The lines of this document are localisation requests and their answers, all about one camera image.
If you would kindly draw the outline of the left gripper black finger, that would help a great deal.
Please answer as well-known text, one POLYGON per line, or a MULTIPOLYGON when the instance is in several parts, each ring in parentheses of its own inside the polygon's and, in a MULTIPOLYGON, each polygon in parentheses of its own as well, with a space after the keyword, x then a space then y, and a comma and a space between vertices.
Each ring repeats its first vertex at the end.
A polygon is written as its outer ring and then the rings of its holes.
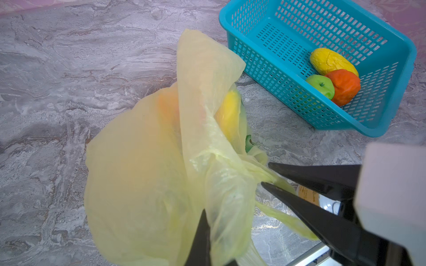
POLYGON ((206 211, 203 210, 184 266, 211 266, 210 250, 210 226, 207 221, 206 211))

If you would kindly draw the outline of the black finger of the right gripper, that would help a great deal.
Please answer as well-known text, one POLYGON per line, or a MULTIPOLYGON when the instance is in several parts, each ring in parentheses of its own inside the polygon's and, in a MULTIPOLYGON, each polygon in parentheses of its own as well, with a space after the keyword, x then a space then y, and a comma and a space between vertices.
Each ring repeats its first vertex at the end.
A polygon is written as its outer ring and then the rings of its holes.
POLYGON ((361 165, 295 166, 270 162, 283 177, 335 201, 354 198, 361 165))
POLYGON ((381 266, 382 241, 355 223, 336 216, 275 185, 262 187, 278 198, 331 250, 343 266, 381 266))

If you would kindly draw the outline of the orange fruit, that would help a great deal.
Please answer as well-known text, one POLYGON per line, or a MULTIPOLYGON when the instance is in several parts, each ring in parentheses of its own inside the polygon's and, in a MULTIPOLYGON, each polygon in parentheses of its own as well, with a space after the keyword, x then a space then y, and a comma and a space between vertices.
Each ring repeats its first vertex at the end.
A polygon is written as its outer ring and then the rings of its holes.
POLYGON ((332 101, 338 106, 348 104, 361 89, 360 78, 347 70, 334 70, 326 74, 326 77, 333 83, 335 95, 332 101))

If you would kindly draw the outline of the green apple fruit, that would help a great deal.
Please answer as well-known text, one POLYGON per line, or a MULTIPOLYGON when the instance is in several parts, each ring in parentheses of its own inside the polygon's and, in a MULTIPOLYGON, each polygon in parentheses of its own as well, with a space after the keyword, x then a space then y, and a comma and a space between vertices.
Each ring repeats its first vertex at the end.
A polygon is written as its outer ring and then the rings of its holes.
POLYGON ((335 96, 334 85, 331 79, 326 76, 314 74, 309 76, 306 82, 329 100, 332 100, 335 96))

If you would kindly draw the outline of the yellow plastic bag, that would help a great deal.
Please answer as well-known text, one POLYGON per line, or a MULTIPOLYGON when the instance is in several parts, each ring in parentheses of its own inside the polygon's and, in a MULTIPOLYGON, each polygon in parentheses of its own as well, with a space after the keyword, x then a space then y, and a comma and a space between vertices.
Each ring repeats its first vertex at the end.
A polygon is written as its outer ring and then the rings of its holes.
POLYGON ((187 29, 177 48, 177 81, 142 98, 87 145, 84 207, 94 243, 108 261, 183 266, 203 210, 213 266, 264 265, 251 239, 256 208, 316 239, 300 219, 256 201, 261 182, 295 190, 251 142, 242 99, 238 146, 215 120, 245 66, 225 46, 187 29))

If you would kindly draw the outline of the yellow mango fruit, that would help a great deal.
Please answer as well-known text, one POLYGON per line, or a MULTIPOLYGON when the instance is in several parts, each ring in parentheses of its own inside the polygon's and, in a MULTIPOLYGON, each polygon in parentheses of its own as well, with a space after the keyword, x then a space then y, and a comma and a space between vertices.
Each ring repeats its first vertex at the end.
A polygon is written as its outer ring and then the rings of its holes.
POLYGON ((239 92, 237 89, 230 89, 215 114, 215 120, 221 131, 233 146, 238 146, 240 141, 240 108, 239 92))

